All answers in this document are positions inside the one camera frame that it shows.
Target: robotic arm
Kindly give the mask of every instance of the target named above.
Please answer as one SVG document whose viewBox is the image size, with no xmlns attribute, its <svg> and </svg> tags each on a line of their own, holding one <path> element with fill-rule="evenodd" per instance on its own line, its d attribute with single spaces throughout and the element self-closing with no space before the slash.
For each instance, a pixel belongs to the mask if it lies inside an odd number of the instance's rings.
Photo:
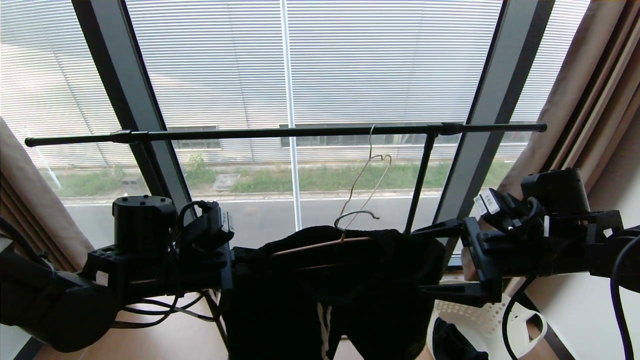
<svg viewBox="0 0 640 360">
<path fill-rule="evenodd" d="M 413 232 L 460 237 L 479 278 L 423 286 L 425 294 L 480 307 L 501 301 L 505 277 L 585 271 L 610 277 L 622 249 L 640 235 L 640 226 L 623 228 L 618 211 L 590 211 L 575 169 L 528 176 L 522 190 L 524 201 L 493 189 L 474 199 L 487 229 L 475 218 L 464 218 Z M 202 215 L 183 226 L 192 206 L 200 206 Z M 144 327 L 115 322 L 129 304 L 211 288 L 224 293 L 232 289 L 232 274 L 246 272 L 228 249 L 234 235 L 231 216 L 215 202 L 192 202 L 177 216 L 170 199 L 121 197 L 113 203 L 113 216 L 115 244 L 90 252 L 78 274 L 22 258 L 10 240 L 2 239 L 0 323 L 20 326 L 56 350 L 71 352 L 96 342 L 110 327 Z M 628 259 L 638 255 L 632 250 Z M 620 285 L 640 292 L 638 271 L 637 261 L 623 262 L 616 275 Z M 169 308 L 168 314 L 175 312 L 175 302 Z"/>
</svg>

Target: white laundry basket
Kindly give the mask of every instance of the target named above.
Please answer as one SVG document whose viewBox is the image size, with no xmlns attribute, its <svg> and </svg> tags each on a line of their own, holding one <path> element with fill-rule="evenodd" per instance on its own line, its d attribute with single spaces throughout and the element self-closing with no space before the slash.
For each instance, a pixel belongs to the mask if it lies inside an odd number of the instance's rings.
<svg viewBox="0 0 640 360">
<path fill-rule="evenodd" d="M 440 284 L 459 284 L 464 281 L 442 281 Z M 487 304 L 483 307 L 472 307 L 436 300 L 427 331 L 427 346 L 433 355 L 433 326 L 438 317 L 447 323 L 454 324 L 478 351 L 486 351 L 489 360 L 511 360 L 502 340 L 502 315 L 509 303 L 507 295 L 502 294 L 502 302 Z M 536 338 L 529 339 L 527 320 L 538 315 L 542 321 L 542 331 Z M 507 325 L 509 344 L 513 353 L 519 358 L 531 351 L 533 346 L 547 333 L 547 322 L 544 317 L 516 303 L 509 314 Z"/>
</svg>

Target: gray pavement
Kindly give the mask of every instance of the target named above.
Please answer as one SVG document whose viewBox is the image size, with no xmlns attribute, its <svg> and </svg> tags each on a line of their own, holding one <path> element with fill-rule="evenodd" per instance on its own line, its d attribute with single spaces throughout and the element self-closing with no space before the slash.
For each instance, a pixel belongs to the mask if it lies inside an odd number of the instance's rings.
<svg viewBox="0 0 640 360">
<path fill-rule="evenodd" d="M 358 210 L 365 199 L 354 199 L 346 211 Z M 421 198 L 416 212 L 414 229 L 429 225 L 438 206 L 439 196 Z M 303 199 L 301 202 L 302 226 L 333 225 L 340 213 L 344 199 Z M 373 198 L 366 209 L 380 217 L 372 219 L 360 214 L 350 229 L 404 229 L 408 214 L 409 197 Z M 233 215 L 236 235 L 231 246 L 260 247 L 279 240 L 295 231 L 293 203 L 291 200 L 243 200 L 220 202 Z M 68 205 L 67 209 L 80 230 L 95 247 L 113 243 L 113 217 L 111 204 Z M 345 226 L 349 218 L 340 224 Z"/>
</svg>

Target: sidewalk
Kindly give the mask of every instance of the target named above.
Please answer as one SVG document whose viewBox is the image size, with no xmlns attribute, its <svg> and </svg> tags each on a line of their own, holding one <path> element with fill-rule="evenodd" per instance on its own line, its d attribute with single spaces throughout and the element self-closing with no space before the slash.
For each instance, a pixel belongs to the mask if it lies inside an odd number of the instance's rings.
<svg viewBox="0 0 640 360">
<path fill-rule="evenodd" d="M 422 189 L 420 193 L 421 197 L 436 197 L 442 193 L 442 189 Z M 354 199 L 366 199 L 370 196 L 371 190 L 356 190 L 353 192 Z M 374 194 L 373 198 L 379 199 L 384 197 L 411 197 L 413 195 L 412 189 L 397 189 L 397 190 L 378 190 Z M 111 204 L 116 196 L 87 196 L 87 197 L 61 197 L 62 203 L 69 204 Z M 347 190 L 341 190 L 337 192 L 300 192 L 301 200 L 305 199 L 347 199 L 349 192 Z M 194 200 L 205 199 L 215 200 L 219 202 L 225 201 L 251 201 L 251 200 L 286 200 L 293 199 L 293 192 L 286 193 L 227 193 L 227 192 L 209 192 L 209 193 L 192 193 L 191 198 Z"/>
</svg>

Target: beige curtain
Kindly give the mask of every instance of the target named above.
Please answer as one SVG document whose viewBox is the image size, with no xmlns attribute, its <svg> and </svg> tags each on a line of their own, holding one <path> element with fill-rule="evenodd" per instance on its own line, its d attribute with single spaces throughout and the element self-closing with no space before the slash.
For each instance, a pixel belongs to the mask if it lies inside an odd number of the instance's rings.
<svg viewBox="0 0 640 360">
<path fill-rule="evenodd" d="M 533 133 L 498 187 L 522 198 L 522 179 L 577 167 L 589 191 L 640 106 L 640 1 L 592 1 Z M 465 278 L 476 276 L 466 249 Z"/>
<path fill-rule="evenodd" d="M 1 117 L 0 215 L 60 270 L 82 269 L 93 250 Z"/>
</svg>

